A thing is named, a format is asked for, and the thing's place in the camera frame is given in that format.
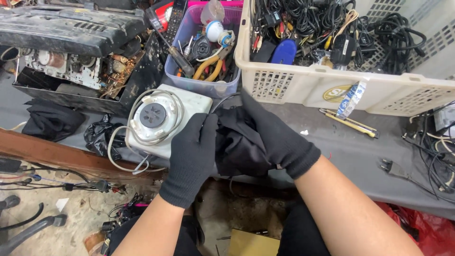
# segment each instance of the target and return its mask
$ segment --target concrete floor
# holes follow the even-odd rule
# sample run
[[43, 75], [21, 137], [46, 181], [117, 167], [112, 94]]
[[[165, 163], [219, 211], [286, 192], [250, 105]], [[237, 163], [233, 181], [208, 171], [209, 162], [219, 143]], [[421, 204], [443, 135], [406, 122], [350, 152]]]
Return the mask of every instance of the concrete floor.
[[[79, 180], [56, 177], [57, 173], [37, 171], [37, 174], [48, 179], [64, 180], [78, 183]], [[43, 181], [44, 184], [58, 184], [52, 181]], [[4, 186], [2, 188], [17, 188], [18, 186]], [[4, 210], [0, 216], [0, 226], [7, 226], [30, 218], [38, 210], [38, 204], [43, 202], [44, 211], [38, 220], [49, 215], [60, 214], [56, 207], [58, 199], [69, 198], [61, 213], [68, 215], [63, 227], [47, 227], [33, 237], [26, 240], [12, 252], [12, 256], [82, 256], [88, 255], [83, 241], [89, 235], [100, 230], [104, 221], [108, 221], [107, 214], [117, 205], [128, 202], [135, 192], [153, 194], [158, 186], [127, 186], [127, 195], [114, 193], [100, 193], [93, 191], [75, 190], [62, 191], [60, 188], [36, 190], [9, 190], [0, 191], [0, 199], [9, 195], [17, 195], [21, 203], [14, 208]], [[217, 238], [229, 236], [231, 229], [245, 231], [268, 229], [270, 236], [280, 238], [281, 221], [284, 215], [284, 203], [272, 199], [245, 199], [227, 195], [224, 192], [207, 189], [201, 191], [197, 203], [198, 219], [205, 232], [205, 244], [199, 248], [205, 256], [220, 256], [228, 254], [230, 240], [217, 241]], [[11, 238], [35, 221], [8, 231]]]

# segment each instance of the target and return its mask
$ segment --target gray workbench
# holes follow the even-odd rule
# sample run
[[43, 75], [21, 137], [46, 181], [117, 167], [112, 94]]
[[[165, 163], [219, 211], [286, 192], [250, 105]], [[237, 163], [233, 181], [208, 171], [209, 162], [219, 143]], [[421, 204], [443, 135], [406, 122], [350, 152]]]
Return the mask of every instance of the gray workbench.
[[[28, 106], [23, 103], [31, 98], [14, 89], [11, 86], [13, 81], [13, 75], [0, 74], [0, 126], [3, 128], [11, 128], [29, 118], [29, 113], [26, 111]], [[381, 159], [393, 160], [406, 170], [414, 170], [415, 178], [430, 188], [426, 169], [418, 151], [400, 137], [407, 118], [354, 111], [350, 118], [381, 132], [380, 139], [373, 139], [325, 117], [316, 108], [290, 103], [263, 104], [263, 106], [278, 115], [296, 132], [308, 130], [309, 135], [306, 138], [313, 141], [326, 157], [331, 153], [330, 161], [373, 200], [395, 203], [455, 220], [454, 204], [436, 200], [434, 196], [413, 183], [390, 177], [379, 168]], [[99, 121], [102, 114], [85, 114], [86, 122], [74, 135], [62, 140], [61, 144], [86, 150], [83, 133], [90, 123]], [[113, 118], [112, 121], [126, 124], [123, 118]], [[121, 148], [119, 151], [125, 160], [140, 161], [126, 148]], [[168, 167], [169, 161], [156, 159], [154, 164]], [[293, 186], [292, 180], [283, 170], [270, 171], [266, 179], [238, 176], [234, 177], [234, 180], [276, 188]], [[455, 195], [445, 195], [445, 197], [455, 200]]]

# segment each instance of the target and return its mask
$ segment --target forearm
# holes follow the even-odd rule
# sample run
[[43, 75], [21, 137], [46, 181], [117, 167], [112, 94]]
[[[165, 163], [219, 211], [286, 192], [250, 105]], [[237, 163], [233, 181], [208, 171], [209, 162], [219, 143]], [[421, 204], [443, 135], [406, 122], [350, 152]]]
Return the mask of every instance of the forearm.
[[332, 255], [422, 255], [406, 232], [324, 156], [295, 184]]
[[157, 195], [112, 255], [173, 255], [183, 211]]

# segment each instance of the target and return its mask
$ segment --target yellow pliers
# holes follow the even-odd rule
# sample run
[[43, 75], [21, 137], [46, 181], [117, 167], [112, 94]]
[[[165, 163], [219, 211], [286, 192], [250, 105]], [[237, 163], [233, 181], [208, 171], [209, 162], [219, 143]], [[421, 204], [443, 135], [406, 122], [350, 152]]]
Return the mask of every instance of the yellow pliers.
[[199, 79], [199, 77], [202, 75], [202, 72], [204, 72], [204, 69], [206, 67], [210, 66], [211, 64], [213, 64], [215, 62], [218, 62], [217, 66], [215, 67], [215, 70], [213, 71], [213, 73], [209, 77], [207, 77], [204, 81], [212, 82], [213, 80], [215, 80], [215, 78], [217, 78], [218, 74], [221, 71], [221, 67], [223, 65], [223, 59], [226, 58], [226, 56], [231, 52], [233, 47], [234, 47], [234, 45], [231, 44], [228, 47], [222, 49], [221, 52], [218, 53], [217, 55], [215, 55], [215, 56], [211, 57], [210, 59], [204, 61], [199, 66], [199, 68], [196, 70], [196, 72], [194, 73], [193, 79], [196, 79], [196, 80]]

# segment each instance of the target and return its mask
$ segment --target red plastic bag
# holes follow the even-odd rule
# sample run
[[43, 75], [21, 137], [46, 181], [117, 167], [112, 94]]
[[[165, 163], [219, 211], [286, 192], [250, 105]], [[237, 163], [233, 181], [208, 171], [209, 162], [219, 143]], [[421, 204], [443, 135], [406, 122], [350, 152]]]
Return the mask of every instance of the red plastic bag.
[[455, 227], [450, 220], [401, 206], [376, 204], [408, 232], [425, 256], [455, 256]]

